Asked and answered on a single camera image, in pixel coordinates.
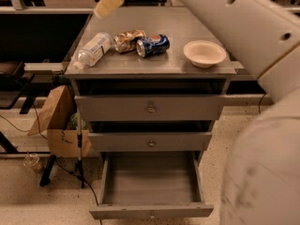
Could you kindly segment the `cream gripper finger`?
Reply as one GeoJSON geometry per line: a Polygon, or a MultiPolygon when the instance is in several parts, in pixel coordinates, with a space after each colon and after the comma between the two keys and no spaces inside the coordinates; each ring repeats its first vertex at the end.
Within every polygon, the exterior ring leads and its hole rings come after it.
{"type": "Polygon", "coordinates": [[[94,15],[103,19],[124,4],[124,0],[99,0],[94,8],[94,15]]]}

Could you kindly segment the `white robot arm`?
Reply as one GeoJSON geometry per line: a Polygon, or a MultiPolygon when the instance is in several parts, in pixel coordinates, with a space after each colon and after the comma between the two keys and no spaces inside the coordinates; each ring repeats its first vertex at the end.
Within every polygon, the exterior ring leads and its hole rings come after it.
{"type": "Polygon", "coordinates": [[[300,225],[300,25],[271,0],[179,0],[239,62],[231,99],[268,106],[224,167],[221,225],[300,225]]]}

